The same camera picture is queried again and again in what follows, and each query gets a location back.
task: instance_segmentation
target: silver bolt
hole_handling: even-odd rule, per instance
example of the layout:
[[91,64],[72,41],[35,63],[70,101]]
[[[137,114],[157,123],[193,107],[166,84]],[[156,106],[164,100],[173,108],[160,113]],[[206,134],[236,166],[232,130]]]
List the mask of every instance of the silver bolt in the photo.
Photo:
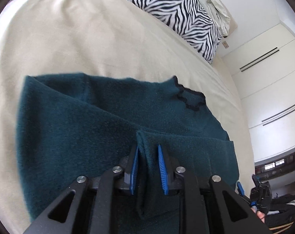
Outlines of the silver bolt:
[[221,177],[218,176],[218,175],[214,175],[214,176],[212,176],[211,179],[212,179],[214,182],[220,182],[220,181],[221,181]]
[[85,176],[79,176],[77,178],[77,182],[78,183],[84,183],[87,180],[87,178]]
[[121,171],[122,171],[122,167],[120,166],[113,167],[113,173],[120,173]]
[[178,173],[184,173],[184,172],[185,172],[185,168],[184,168],[183,166],[178,166],[178,167],[176,168],[176,171],[177,171]]

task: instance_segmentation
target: teal fabric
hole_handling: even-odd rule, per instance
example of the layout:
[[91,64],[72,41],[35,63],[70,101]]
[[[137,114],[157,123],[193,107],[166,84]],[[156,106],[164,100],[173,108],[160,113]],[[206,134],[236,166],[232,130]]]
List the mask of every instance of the teal fabric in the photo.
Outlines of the teal fabric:
[[178,233],[175,197],[163,195],[157,145],[198,176],[238,180],[233,142],[202,93],[176,77],[163,83],[85,74],[26,77],[17,121],[17,160],[35,219],[77,176],[101,176],[140,153],[138,192],[121,198],[120,233]]

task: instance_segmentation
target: zebra print pillow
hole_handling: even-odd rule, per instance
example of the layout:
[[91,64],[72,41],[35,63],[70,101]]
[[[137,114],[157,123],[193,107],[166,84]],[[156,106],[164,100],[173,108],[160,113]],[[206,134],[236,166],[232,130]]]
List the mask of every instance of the zebra print pillow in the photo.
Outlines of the zebra print pillow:
[[209,63],[221,32],[198,0],[129,0],[173,29]]

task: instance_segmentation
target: dresser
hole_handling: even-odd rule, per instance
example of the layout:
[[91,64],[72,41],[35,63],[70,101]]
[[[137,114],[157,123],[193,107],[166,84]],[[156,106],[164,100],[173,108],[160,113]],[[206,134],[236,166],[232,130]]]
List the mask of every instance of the dresser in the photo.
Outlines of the dresser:
[[295,37],[278,24],[222,60],[247,116],[256,165],[295,149]]

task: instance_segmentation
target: black drawer handle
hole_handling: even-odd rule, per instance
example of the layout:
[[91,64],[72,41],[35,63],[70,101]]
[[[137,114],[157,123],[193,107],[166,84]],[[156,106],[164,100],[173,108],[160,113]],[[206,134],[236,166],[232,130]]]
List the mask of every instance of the black drawer handle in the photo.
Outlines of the black drawer handle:
[[246,64],[245,66],[239,68],[241,72],[247,70],[248,68],[251,68],[252,66],[256,65],[257,63],[263,61],[264,59],[270,57],[272,54],[275,54],[276,52],[278,52],[279,49],[273,48],[272,50],[270,50],[269,52],[265,53],[264,55],[261,55],[260,57],[258,57],[257,59],[251,61],[250,63]]
[[268,125],[268,124],[272,123],[273,121],[276,121],[276,120],[278,120],[278,119],[280,119],[280,118],[282,118],[282,117],[284,117],[284,116],[292,113],[293,111],[295,111],[295,104],[292,105],[291,107],[285,109],[284,111],[281,111],[278,114],[275,114],[275,115],[273,115],[273,116],[271,116],[271,117],[269,117],[267,119],[262,120],[261,121],[262,122],[262,125],[263,126]]

